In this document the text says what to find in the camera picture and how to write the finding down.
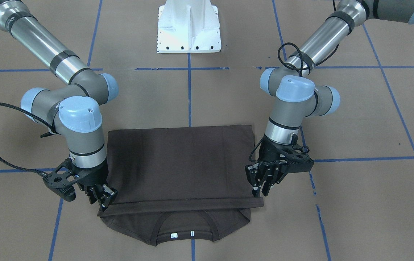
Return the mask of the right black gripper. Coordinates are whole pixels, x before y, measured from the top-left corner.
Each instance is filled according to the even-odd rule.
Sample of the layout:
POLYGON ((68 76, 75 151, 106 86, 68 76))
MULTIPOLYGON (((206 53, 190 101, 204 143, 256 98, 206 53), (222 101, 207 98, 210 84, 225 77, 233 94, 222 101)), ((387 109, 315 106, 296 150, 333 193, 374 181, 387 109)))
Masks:
POLYGON ((81 168, 75 166, 72 160, 67 158, 53 172, 44 174, 43 182, 46 187, 67 202, 76 198, 73 185, 77 184, 78 188, 88 196, 90 204, 98 201, 100 210, 104 212, 119 193, 116 189, 109 187, 108 175, 106 159, 96 167, 81 168))

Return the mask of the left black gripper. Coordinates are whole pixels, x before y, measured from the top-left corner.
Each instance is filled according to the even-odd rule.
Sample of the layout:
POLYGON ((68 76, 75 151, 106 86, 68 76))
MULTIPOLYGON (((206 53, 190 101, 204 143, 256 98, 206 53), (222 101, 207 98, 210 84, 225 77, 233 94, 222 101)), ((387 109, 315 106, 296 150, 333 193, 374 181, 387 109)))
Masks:
POLYGON ((260 189, 263 196, 268 196, 273 185, 288 173, 309 172, 314 165, 308 155, 310 149, 298 144, 298 135, 290 135, 290 144, 280 144, 264 135, 252 150, 252 156, 258 148, 258 159, 252 159, 253 165, 245 166, 254 197, 260 197, 260 189))

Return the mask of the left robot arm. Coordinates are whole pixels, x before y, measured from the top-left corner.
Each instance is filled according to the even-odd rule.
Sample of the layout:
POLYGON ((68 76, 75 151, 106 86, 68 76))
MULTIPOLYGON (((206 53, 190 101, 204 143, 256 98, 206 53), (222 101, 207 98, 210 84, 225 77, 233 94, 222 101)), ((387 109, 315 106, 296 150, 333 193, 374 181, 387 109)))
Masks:
POLYGON ((414 25, 370 20, 310 73, 338 89, 328 116, 305 120, 303 143, 316 160, 313 196, 361 204, 414 205, 414 25))

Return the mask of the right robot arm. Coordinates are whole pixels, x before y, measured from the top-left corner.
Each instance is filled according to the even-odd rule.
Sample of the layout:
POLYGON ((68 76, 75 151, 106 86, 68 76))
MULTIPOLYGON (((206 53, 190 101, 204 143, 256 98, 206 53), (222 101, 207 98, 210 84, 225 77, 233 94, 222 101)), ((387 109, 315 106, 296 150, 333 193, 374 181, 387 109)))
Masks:
POLYGON ((57 90, 28 90, 14 109, 47 127, 42 137, 61 135, 69 157, 52 172, 23 167, 38 174, 46 187, 67 202, 75 199, 74 185, 105 211, 118 194, 107 183, 109 173, 102 114, 99 106, 119 94, 113 76, 97 74, 78 55, 53 36, 21 0, 0 0, 0 30, 18 40, 52 74, 66 84, 57 90))

